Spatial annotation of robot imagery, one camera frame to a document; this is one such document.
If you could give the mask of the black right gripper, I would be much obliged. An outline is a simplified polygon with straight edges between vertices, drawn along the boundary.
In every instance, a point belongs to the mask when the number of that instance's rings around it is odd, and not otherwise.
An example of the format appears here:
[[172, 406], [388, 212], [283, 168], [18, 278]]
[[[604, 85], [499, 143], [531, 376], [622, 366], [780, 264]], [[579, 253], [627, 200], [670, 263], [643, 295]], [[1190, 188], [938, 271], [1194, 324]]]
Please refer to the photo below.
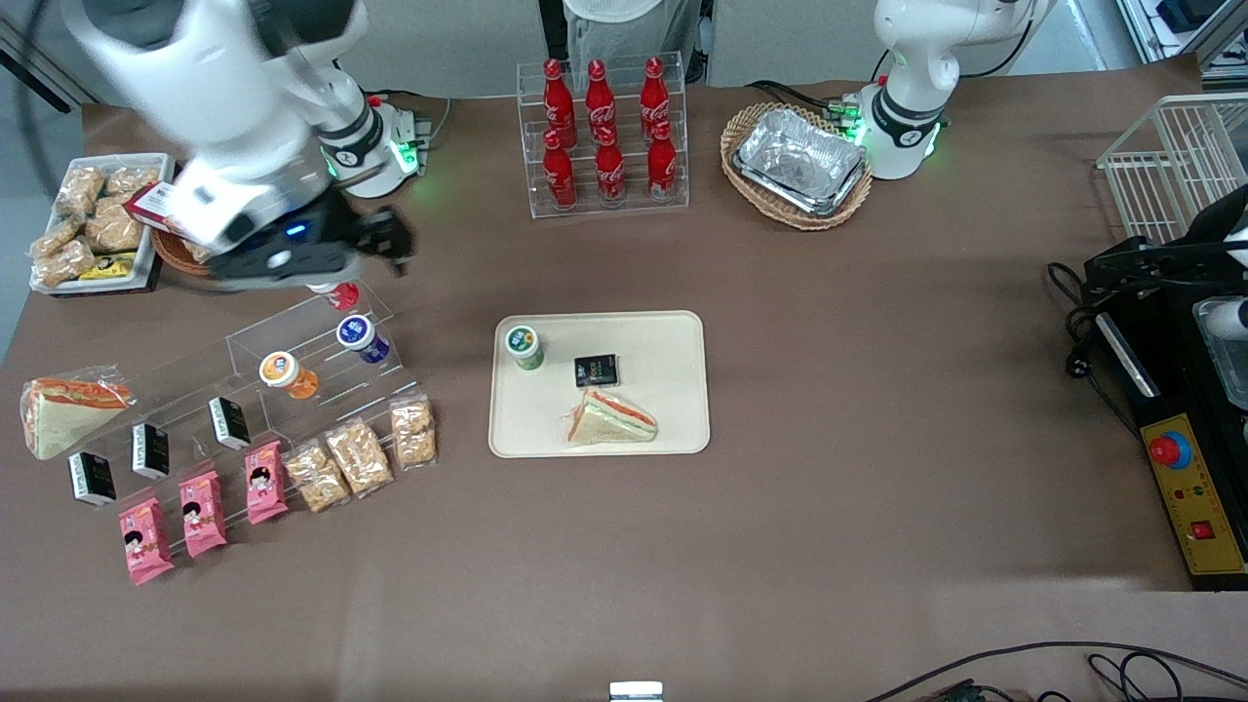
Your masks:
[[223, 286], [308, 286], [348, 284], [363, 259], [379, 259], [393, 277], [406, 277], [414, 244], [392, 209], [357, 214], [338, 190], [277, 212], [237, 214], [223, 227], [222, 254], [207, 270]]

